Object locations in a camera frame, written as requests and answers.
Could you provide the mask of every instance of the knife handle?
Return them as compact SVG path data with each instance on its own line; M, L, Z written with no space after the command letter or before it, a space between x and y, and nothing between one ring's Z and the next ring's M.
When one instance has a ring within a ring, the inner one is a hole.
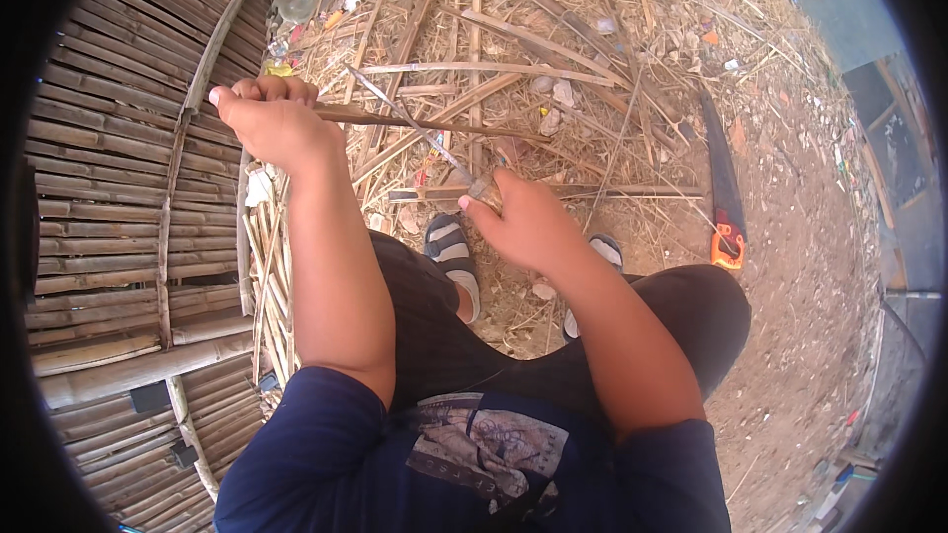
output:
M474 181L474 184L471 184L468 195L490 206L490 209L497 213L498 217L504 210L501 188L497 186L497 182L494 181L490 172L481 175Z

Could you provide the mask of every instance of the left hand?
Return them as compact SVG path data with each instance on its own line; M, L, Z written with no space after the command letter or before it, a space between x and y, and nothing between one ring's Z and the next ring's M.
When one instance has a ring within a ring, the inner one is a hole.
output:
M312 108L319 91L295 77L244 78L215 87L208 99L247 151L290 176L345 159L345 137Z

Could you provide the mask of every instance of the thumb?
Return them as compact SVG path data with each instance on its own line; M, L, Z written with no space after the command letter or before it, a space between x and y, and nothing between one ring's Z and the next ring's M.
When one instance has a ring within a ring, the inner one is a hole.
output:
M474 221L474 226L488 242L500 236L504 221L490 209L490 206L467 194L458 198L458 206L467 213L469 219Z
M237 133L253 132L267 120L267 116L263 115L266 103L242 99L229 87L214 87L207 100L217 107L221 121Z

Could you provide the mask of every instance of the right hand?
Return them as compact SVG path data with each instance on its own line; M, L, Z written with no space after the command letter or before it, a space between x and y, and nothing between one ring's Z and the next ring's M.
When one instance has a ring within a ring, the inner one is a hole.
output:
M318 175L327 162L348 173L342 130L312 110L318 93L299 78L261 76L244 78L233 89L215 87L208 99L251 155L291 177Z
M462 195L458 205L505 260L550 277L589 248L547 184L528 182L503 167L494 170L494 181L504 200L502 218L470 195Z

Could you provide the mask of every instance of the orange saw handle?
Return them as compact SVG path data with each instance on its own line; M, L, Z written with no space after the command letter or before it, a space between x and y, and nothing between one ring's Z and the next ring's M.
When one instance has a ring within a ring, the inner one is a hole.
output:
M732 225L728 223L717 223L717 231L711 233L711 263L727 269L741 269L744 265L744 235L740 231L736 237L731 237ZM737 248L737 257L731 255L727 250L721 248L721 238L725 237L725 247L728 249Z

